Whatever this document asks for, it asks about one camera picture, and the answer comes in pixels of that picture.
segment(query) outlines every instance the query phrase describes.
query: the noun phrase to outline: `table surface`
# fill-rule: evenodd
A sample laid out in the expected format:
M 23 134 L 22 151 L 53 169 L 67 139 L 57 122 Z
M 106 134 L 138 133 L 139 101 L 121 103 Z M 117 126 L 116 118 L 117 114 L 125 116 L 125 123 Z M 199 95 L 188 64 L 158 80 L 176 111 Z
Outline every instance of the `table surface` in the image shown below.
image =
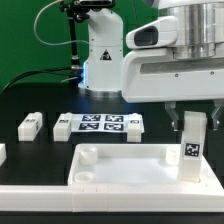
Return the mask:
M 143 116 L 142 144 L 180 143 L 164 103 L 129 104 L 122 98 L 97 99 L 80 95 L 65 84 L 18 84 L 0 95 L 0 143 L 7 160 L 0 167 L 0 185 L 67 185 L 75 146 L 80 143 L 127 143 L 127 134 L 72 133 L 68 142 L 53 141 L 53 127 L 61 113 L 131 114 Z M 177 112 L 206 112 L 213 102 L 180 102 Z M 17 128 L 28 113 L 43 113 L 43 127 L 33 142 L 19 142 Z M 218 131 L 207 131 L 204 156 L 224 186 L 224 119 Z M 0 213 L 0 223 L 224 223 L 224 215 L 188 213 Z

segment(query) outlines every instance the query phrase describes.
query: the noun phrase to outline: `white plastic part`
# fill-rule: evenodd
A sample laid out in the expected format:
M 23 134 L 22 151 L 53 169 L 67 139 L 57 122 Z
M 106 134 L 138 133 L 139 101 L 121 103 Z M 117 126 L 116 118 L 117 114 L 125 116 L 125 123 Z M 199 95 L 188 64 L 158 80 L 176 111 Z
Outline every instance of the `white plastic part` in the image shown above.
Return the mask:
M 224 2 L 224 0 L 155 0 L 155 7 L 158 5 L 158 1 L 159 1 L 159 9 L 173 8 L 186 5 Z
M 166 149 L 166 163 L 168 165 L 177 166 L 180 159 L 180 146 L 170 146 Z
M 71 129 L 72 119 L 73 119 L 73 114 L 71 113 L 60 115 L 53 129 L 55 142 L 68 141 L 72 132 L 72 129 Z
M 98 150 L 94 146 L 86 146 L 80 150 L 80 163 L 94 165 L 98 160 Z
M 200 183 L 192 183 L 166 163 L 176 145 L 90 144 L 98 149 L 90 166 L 80 163 L 86 146 L 75 149 L 68 186 L 0 186 L 0 211 L 224 212 L 224 190 L 203 157 Z
M 119 92 L 123 62 L 123 21 L 116 13 L 90 11 L 89 57 L 79 88 L 93 92 Z
M 19 141 L 33 141 L 43 125 L 42 114 L 30 113 L 18 127 Z
M 90 183 L 93 181 L 95 175 L 91 172 L 80 172 L 75 175 L 75 182 L 77 183 Z
M 5 144 L 0 144 L 0 166 L 5 162 L 5 160 L 6 160 Z
M 92 166 L 80 163 L 80 151 L 86 146 L 98 149 L 98 161 Z M 200 183 L 180 181 L 178 166 L 166 163 L 169 147 L 180 149 L 180 145 L 78 145 L 68 178 L 73 211 L 224 211 L 224 190 L 206 160 L 202 158 Z M 74 177 L 82 172 L 95 177 L 89 183 L 76 182 Z
M 178 169 L 180 180 L 196 183 L 200 181 L 206 125 L 205 113 L 185 112 Z
M 127 142 L 141 142 L 142 140 L 142 116 L 139 114 L 129 115 L 127 128 Z
M 136 33 L 149 27 L 155 27 L 157 29 L 158 42 L 155 45 L 137 46 L 135 43 Z M 177 19 L 174 16 L 166 16 L 158 18 L 158 20 L 128 33 L 126 36 L 126 43 L 130 49 L 155 48 L 171 45 L 177 40 L 177 37 Z

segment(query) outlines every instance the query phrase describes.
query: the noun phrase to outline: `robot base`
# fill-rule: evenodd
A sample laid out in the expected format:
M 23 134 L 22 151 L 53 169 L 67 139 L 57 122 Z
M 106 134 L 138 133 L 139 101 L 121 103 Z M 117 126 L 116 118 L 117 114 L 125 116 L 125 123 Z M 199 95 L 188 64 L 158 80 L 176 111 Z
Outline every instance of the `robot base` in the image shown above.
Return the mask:
M 121 91 L 96 91 L 82 86 L 79 86 L 79 93 L 96 98 L 121 97 Z

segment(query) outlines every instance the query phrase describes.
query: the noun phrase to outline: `white robot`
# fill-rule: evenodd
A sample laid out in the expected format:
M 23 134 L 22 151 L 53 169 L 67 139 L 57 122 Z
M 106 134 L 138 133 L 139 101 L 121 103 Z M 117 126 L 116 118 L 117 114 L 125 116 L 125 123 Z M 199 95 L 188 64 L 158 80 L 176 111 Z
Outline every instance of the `white robot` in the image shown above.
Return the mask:
M 175 130 L 183 130 L 179 177 L 200 180 L 207 118 L 176 101 L 214 100 L 208 124 L 218 128 L 224 99 L 224 0 L 145 0 L 159 18 L 130 32 L 133 49 L 124 59 L 122 95 L 128 102 L 165 102 Z
M 72 43 L 72 69 L 83 70 L 83 80 L 79 84 L 81 93 L 99 98 L 121 95 L 123 63 L 123 21 L 110 10 L 115 0 L 72 0 L 61 3 L 61 11 L 67 12 Z M 80 69 L 77 53 L 76 32 L 73 22 L 88 21 L 89 57 Z
M 109 9 L 88 13 L 89 57 L 84 63 L 82 93 L 100 98 L 121 95 L 123 21 Z

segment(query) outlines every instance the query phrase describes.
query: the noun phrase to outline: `black table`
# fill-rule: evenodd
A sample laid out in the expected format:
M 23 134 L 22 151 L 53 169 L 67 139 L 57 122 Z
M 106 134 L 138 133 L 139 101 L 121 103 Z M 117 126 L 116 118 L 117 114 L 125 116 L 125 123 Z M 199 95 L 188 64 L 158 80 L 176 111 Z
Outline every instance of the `black table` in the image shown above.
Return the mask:
M 61 113 L 141 113 L 142 143 L 180 143 L 164 103 L 128 104 L 122 98 L 96 99 L 61 84 L 18 84 L 0 96 L 0 142 L 7 160 L 0 167 L 0 185 L 67 185 L 75 146 L 80 143 L 127 143 L 126 134 L 73 133 L 68 142 L 53 141 Z M 208 115 L 213 102 L 180 102 L 177 111 Z M 28 113 L 43 113 L 43 127 L 34 142 L 19 142 L 17 128 Z M 218 131 L 208 130 L 204 156 L 224 186 L 224 119 Z M 224 223 L 222 213 L 35 213 L 0 212 L 0 223 Z

